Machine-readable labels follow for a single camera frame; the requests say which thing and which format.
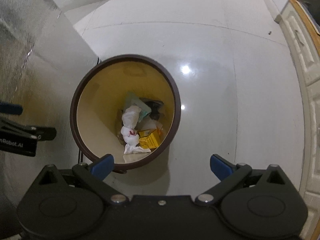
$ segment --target baseboard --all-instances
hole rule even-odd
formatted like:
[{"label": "baseboard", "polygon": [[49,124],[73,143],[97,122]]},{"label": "baseboard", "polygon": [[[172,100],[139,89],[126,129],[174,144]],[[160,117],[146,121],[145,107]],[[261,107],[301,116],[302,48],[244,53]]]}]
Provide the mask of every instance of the baseboard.
[{"label": "baseboard", "polygon": [[274,19],[274,21],[276,23],[279,23],[280,22],[280,18],[279,18],[279,15],[280,15],[280,12],[277,8],[277,6],[275,5],[275,3],[273,2],[273,0],[264,0],[272,18]]}]

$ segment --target brown trash can rim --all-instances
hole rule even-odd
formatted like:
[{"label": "brown trash can rim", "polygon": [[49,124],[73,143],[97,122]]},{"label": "brown trash can rim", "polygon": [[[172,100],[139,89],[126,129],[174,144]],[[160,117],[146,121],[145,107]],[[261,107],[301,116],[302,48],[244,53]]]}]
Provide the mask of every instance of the brown trash can rim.
[{"label": "brown trash can rim", "polygon": [[146,156],[145,158],[138,160],[133,163],[122,163],[122,164],[117,164],[115,163],[115,170],[119,171],[125,171],[125,170],[131,170],[135,169],[138,167],[141,167],[152,160],[154,160],[156,157],[158,157],[171,143],[173,140],[179,124],[180,124],[180,118],[181,118],[181,101],[180,101],[180,95],[179,95],[179,90],[177,87],[176,82],[174,81],[173,77],[170,75],[170,73],[158,62],[155,60],[141,56],[141,55],[136,55],[136,54],[124,54],[124,55],[119,55],[115,57],[111,57],[109,59],[106,59],[96,65],[94,68],[92,68],[81,80],[79,83],[78,87],[76,88],[76,91],[73,95],[72,102],[71,102],[71,107],[70,107],[70,126],[71,126],[71,132],[73,135],[73,138],[78,145],[79,149],[83,152],[83,154],[92,162],[95,160],[98,160],[99,157],[97,157],[95,154],[93,154],[85,145],[85,143],[82,141],[82,138],[80,136],[79,130],[78,130],[78,125],[77,125],[77,108],[78,108],[78,103],[81,97],[81,94],[87,85],[87,83],[102,69],[111,66],[115,63],[119,62],[125,62],[125,61],[134,61],[134,62],[141,62],[150,65],[151,67],[155,68],[159,73],[162,74],[162,76],[166,79],[168,82],[171,91],[173,93],[173,98],[174,98],[174,115],[173,115],[173,120],[172,120],[172,125],[171,128],[164,139],[164,141],[161,143],[161,145],[154,150],[151,154]]}]

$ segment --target white cabinet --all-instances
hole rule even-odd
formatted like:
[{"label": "white cabinet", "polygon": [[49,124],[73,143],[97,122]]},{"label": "white cabinet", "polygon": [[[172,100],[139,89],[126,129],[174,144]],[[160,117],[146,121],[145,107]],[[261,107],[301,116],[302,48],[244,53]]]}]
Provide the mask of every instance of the white cabinet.
[{"label": "white cabinet", "polygon": [[316,47],[307,28],[291,3],[288,3],[285,7],[282,19],[299,55],[306,84],[310,85],[320,79],[320,59]]},{"label": "white cabinet", "polygon": [[308,218],[300,236],[309,240],[320,218],[320,60],[299,15],[303,9],[296,7],[298,13],[294,6],[286,5],[280,26],[296,67],[303,103],[305,148],[299,192],[308,207]]}]

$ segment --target trash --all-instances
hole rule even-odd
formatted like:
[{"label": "trash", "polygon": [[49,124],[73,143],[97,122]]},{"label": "trash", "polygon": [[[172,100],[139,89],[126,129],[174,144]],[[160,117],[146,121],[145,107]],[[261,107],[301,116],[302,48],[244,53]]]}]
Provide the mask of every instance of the trash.
[{"label": "trash", "polygon": [[122,115],[123,127],[121,134],[127,143],[124,148],[124,154],[151,152],[149,148],[137,147],[139,143],[139,135],[134,130],[137,125],[141,108],[138,106],[130,106]]},{"label": "trash", "polygon": [[150,135],[154,130],[155,129],[139,131],[138,134],[140,137],[146,137],[146,136]]},{"label": "trash", "polygon": [[160,138],[157,130],[154,130],[150,135],[141,137],[139,139],[140,145],[143,149],[154,149],[160,146]]},{"label": "trash", "polygon": [[152,120],[149,116],[146,116],[142,119],[140,123],[137,124],[136,130],[143,131],[143,130],[154,130],[157,129],[157,125],[155,120]]},{"label": "trash", "polygon": [[156,127],[157,127],[157,132],[159,136],[163,135],[163,130],[162,130],[162,123],[160,123],[159,121],[154,121]]},{"label": "trash", "polygon": [[121,134],[121,128],[123,127],[122,114],[123,110],[118,109],[115,122],[115,131],[119,142],[121,143],[121,145],[125,146],[127,143],[124,141],[123,135]]},{"label": "trash", "polygon": [[148,98],[140,98],[140,100],[151,108],[151,113],[149,115],[150,118],[158,121],[161,115],[159,113],[159,110],[164,105],[164,103],[160,100],[151,100]]},{"label": "trash", "polygon": [[135,93],[129,91],[125,98],[124,110],[127,110],[131,106],[138,106],[140,108],[138,122],[141,122],[145,116],[151,113],[151,108],[142,102]]}]

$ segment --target trash can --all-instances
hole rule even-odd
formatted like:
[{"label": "trash can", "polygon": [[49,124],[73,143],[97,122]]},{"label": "trash can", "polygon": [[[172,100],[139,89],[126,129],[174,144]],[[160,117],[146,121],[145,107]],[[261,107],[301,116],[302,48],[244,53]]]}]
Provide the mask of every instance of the trash can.
[{"label": "trash can", "polygon": [[[119,111],[127,92],[164,103],[161,123],[164,136],[150,153],[124,155],[117,137]],[[83,154],[95,161],[112,154],[115,171],[141,167],[161,154],[172,142],[181,115],[178,87],[158,62],[140,55],[120,55],[96,65],[78,85],[71,103],[70,125]]]}]

